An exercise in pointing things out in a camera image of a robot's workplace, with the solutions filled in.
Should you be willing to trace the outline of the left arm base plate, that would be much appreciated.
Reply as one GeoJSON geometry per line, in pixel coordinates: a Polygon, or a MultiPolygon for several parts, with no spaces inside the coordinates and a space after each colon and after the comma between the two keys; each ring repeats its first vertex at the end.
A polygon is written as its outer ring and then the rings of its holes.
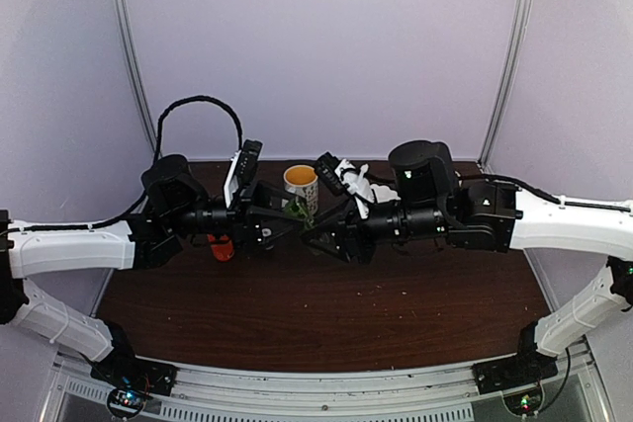
{"type": "Polygon", "coordinates": [[[90,376],[119,389],[133,389],[150,395],[169,396],[176,381],[177,368],[149,360],[122,364],[90,363],[90,376]]]}

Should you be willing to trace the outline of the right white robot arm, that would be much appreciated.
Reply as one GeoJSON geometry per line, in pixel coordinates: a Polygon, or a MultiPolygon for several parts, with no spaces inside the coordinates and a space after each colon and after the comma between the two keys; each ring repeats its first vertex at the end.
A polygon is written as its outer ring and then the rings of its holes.
{"type": "Polygon", "coordinates": [[[530,382],[572,342],[632,308],[632,204],[550,195],[499,175],[459,175],[449,147],[413,140],[388,156],[393,185],[373,185],[366,166],[322,155],[317,176],[346,199],[317,217],[303,242],[344,262],[371,261],[380,244],[442,238],[455,248],[505,253],[537,248],[606,256],[588,285],[525,327],[507,362],[513,382],[530,382]]]}

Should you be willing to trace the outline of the green weekly pill organizer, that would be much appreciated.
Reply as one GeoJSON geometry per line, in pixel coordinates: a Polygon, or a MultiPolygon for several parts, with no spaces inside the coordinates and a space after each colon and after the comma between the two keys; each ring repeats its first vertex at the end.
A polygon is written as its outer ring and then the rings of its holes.
{"type": "Polygon", "coordinates": [[[307,201],[299,196],[294,196],[283,205],[283,212],[297,218],[303,224],[303,230],[310,230],[315,227],[315,216],[309,210],[307,201]]]}

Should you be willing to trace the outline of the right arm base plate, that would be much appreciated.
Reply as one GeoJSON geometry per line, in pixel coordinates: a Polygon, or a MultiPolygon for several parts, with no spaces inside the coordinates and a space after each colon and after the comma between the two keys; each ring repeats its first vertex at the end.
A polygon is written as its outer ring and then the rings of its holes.
{"type": "Polygon", "coordinates": [[[473,366],[479,394],[506,391],[537,383],[558,374],[556,360],[522,362],[515,357],[478,363],[473,366]]]}

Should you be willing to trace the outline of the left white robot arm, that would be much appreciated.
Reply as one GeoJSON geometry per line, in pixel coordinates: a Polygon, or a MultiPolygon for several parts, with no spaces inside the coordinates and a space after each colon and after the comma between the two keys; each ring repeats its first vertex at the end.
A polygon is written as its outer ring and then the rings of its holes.
{"type": "Polygon", "coordinates": [[[294,224],[282,201],[293,195],[256,179],[258,160],[246,149],[230,162],[221,197],[211,197],[193,176],[187,159],[158,159],[141,176],[138,204],[120,217],[94,223],[32,224],[1,212],[1,321],[23,326],[69,347],[121,386],[142,376],[125,331],[92,318],[46,294],[31,280],[36,274],[82,269],[144,270],[160,267],[196,235],[232,241],[245,248],[273,239],[268,219],[294,224]]]}

